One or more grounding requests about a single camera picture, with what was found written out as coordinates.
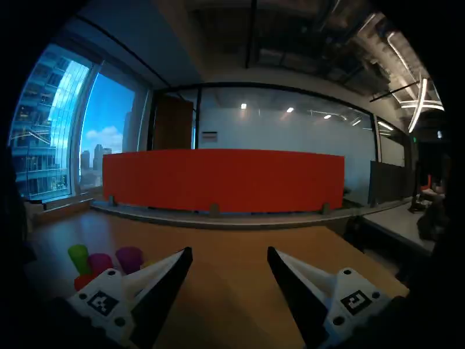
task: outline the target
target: purple cup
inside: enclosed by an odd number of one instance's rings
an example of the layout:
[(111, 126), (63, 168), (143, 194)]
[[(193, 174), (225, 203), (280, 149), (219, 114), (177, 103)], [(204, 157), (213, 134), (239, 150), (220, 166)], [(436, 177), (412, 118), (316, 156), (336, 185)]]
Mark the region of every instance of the purple cup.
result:
[(138, 272), (144, 263), (142, 251), (137, 247), (123, 247), (116, 251), (116, 258), (126, 274)]
[(105, 253), (94, 253), (87, 258), (87, 262), (91, 266), (92, 273), (100, 275), (105, 270), (113, 267), (112, 258)]

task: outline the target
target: red panel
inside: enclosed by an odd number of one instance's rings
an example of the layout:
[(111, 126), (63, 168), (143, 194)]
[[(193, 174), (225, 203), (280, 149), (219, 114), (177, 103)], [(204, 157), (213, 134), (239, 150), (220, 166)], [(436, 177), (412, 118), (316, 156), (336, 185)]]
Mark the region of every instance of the red panel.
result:
[(103, 157), (103, 193), (116, 202), (221, 212), (316, 211), (342, 206), (344, 158), (305, 152), (196, 149)]

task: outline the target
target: wooden door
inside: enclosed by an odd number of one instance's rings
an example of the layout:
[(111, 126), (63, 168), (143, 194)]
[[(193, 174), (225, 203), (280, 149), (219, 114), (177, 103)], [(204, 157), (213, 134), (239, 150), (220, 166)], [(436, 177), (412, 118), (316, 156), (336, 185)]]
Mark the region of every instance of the wooden door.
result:
[(191, 149), (193, 110), (192, 102), (171, 96), (160, 97), (152, 149)]

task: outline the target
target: glass wall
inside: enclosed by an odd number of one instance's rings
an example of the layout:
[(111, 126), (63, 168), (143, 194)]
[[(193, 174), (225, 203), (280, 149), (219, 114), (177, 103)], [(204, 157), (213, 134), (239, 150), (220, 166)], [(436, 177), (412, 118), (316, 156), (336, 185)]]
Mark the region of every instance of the glass wall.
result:
[(199, 148), (344, 156), (345, 202), (368, 203), (370, 162), (375, 160), (370, 115), (343, 104), (280, 90), (204, 88)]
[(103, 156), (137, 150), (147, 93), (125, 69), (49, 45), (10, 130), (20, 194), (50, 200), (101, 186)]
[(70, 131), (92, 63), (56, 45), (39, 58), (10, 131), (16, 182), (34, 200), (70, 194)]
[(405, 167), (405, 135), (390, 123), (377, 118), (381, 162)]
[(136, 151), (147, 89), (104, 63), (85, 109), (80, 144), (80, 188), (102, 185), (105, 154)]

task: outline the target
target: green cup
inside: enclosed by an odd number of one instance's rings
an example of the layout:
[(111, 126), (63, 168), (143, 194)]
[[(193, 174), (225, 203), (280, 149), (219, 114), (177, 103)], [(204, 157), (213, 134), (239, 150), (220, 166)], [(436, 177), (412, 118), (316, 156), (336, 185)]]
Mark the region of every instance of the green cup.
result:
[(71, 246), (68, 248), (68, 254), (73, 261), (73, 264), (76, 267), (79, 275), (92, 274), (91, 266), (87, 262), (87, 258), (89, 258), (89, 252), (87, 251), (87, 247), (85, 245)]

